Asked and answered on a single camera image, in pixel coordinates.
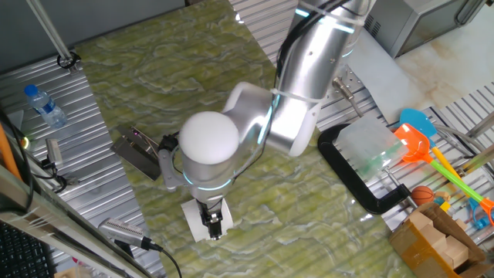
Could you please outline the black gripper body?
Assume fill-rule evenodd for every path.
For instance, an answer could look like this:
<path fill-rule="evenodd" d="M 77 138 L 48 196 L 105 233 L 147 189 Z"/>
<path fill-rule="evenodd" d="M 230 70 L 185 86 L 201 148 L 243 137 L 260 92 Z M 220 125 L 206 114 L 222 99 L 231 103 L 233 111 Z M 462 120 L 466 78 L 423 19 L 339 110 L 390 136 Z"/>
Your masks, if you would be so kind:
<path fill-rule="evenodd" d="M 201 218 L 203 220 L 223 220 L 222 202 L 222 198 L 220 198 L 214 204 L 207 204 L 197 201 Z"/>

